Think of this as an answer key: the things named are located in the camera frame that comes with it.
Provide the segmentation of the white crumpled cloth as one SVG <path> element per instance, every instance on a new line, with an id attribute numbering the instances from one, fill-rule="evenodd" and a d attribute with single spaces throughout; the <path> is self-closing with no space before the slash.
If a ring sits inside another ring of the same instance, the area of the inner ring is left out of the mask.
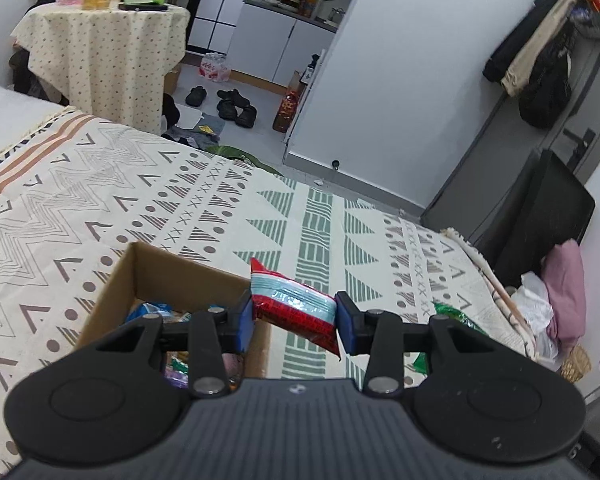
<path id="1" fill-rule="evenodd" d="M 540 360 L 545 363 L 554 362 L 558 356 L 558 347 L 547 333 L 554 320 L 554 311 L 548 301 L 544 282 L 533 272 L 524 274 L 512 299 L 532 330 Z"/>

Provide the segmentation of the blue snack packet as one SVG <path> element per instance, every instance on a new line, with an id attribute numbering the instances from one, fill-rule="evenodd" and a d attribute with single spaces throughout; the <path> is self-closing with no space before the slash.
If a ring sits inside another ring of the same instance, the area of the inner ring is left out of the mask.
<path id="1" fill-rule="evenodd" d="M 178 311 L 174 311 L 170 304 L 163 304 L 162 302 L 143 302 L 132 310 L 125 318 L 124 322 L 129 323 L 137 318 L 163 318 L 166 323 L 178 322 L 180 314 Z"/>

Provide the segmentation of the patterned bed blanket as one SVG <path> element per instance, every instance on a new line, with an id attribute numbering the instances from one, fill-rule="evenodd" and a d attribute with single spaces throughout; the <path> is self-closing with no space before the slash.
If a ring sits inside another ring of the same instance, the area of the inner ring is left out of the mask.
<path id="1" fill-rule="evenodd" d="M 363 310 L 426 322 L 447 304 L 517 351 L 524 340 L 452 237 L 77 110 L 0 127 L 0 475 L 18 458 L 9 390 L 78 343 L 132 243 L 247 276 L 268 269 Z"/>

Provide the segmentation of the hanging dark clothes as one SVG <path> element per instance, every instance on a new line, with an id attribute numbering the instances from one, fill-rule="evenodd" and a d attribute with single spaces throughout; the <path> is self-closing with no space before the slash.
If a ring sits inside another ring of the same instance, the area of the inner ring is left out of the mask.
<path id="1" fill-rule="evenodd" d="M 492 52 L 482 76 L 518 102 L 520 118 L 550 130 L 572 95 L 569 81 L 576 30 L 570 14 L 578 0 L 534 0 Z"/>

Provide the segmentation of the red oil bottle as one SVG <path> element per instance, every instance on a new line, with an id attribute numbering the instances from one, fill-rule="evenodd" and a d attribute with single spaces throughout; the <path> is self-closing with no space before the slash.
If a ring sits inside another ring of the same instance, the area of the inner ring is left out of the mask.
<path id="1" fill-rule="evenodd" d="M 297 90 L 288 89 L 280 102 L 278 111 L 274 118 L 272 128 L 280 133 L 286 133 L 296 116 L 300 101 L 300 94 Z"/>

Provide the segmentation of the white kitchen cabinet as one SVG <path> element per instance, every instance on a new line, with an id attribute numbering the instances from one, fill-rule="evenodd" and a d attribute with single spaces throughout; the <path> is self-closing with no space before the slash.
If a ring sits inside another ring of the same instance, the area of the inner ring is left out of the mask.
<path id="1" fill-rule="evenodd" d="M 286 87 L 314 54 L 327 51 L 337 29 L 265 3 L 245 0 L 227 61 L 234 72 Z"/>

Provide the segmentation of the black chair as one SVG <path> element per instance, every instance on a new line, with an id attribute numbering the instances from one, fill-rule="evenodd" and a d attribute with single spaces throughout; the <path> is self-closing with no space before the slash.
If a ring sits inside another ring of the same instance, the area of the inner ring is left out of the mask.
<path id="1" fill-rule="evenodd" d="M 492 269 L 505 286 L 539 274 L 554 247 L 581 243 L 595 210 L 585 186 L 551 150 L 542 151 L 502 251 Z"/>

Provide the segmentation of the pink cloth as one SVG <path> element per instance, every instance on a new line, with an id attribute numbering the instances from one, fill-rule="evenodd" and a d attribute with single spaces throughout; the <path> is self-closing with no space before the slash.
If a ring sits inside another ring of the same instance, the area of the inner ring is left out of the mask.
<path id="1" fill-rule="evenodd" d="M 554 246 L 544 258 L 541 278 L 554 312 L 548 336 L 562 352 L 568 352 L 585 334 L 586 319 L 584 267 L 575 240 Z"/>

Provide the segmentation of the black shoes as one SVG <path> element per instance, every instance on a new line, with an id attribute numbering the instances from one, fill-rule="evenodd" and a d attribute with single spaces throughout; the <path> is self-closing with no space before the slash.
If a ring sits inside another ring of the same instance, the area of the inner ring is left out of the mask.
<path id="1" fill-rule="evenodd" d="M 226 122 L 234 122 L 240 128 L 251 129 L 254 126 L 258 111 L 237 89 L 219 90 L 216 95 L 219 98 L 216 104 L 219 118 Z M 190 89 L 185 103 L 191 107 L 200 107 L 207 96 L 207 90 L 203 86 L 197 86 Z"/>

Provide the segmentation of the water bottle pack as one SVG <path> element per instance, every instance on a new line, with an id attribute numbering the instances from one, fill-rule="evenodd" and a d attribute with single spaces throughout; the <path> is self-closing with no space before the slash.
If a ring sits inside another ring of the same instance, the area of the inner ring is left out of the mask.
<path id="1" fill-rule="evenodd" d="M 229 81 L 230 66 L 227 64 L 226 55 L 219 52 L 205 54 L 198 65 L 198 73 L 201 77 L 214 82 Z"/>

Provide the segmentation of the dotted tablecloth table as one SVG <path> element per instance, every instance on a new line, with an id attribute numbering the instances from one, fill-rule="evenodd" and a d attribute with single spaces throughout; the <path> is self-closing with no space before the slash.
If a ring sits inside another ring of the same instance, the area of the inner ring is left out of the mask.
<path id="1" fill-rule="evenodd" d="M 164 78 L 185 55 L 189 12 L 44 4 L 12 31 L 28 69 L 85 113 L 161 132 Z"/>

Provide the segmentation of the brown cardboard box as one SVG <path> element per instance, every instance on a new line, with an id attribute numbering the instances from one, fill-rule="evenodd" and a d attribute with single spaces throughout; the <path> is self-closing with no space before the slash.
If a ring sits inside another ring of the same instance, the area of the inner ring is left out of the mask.
<path id="1" fill-rule="evenodd" d="M 249 292 L 246 278 L 145 243 L 132 243 L 99 293 L 76 348 L 115 330 L 142 302 L 168 304 L 178 312 L 204 311 L 211 306 L 237 312 L 246 303 Z"/>

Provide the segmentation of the red snack packet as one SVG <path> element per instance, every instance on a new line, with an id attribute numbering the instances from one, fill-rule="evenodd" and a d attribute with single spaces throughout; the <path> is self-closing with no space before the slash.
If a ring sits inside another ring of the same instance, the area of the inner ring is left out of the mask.
<path id="1" fill-rule="evenodd" d="M 250 259 L 253 315 L 340 356 L 334 298 Z"/>

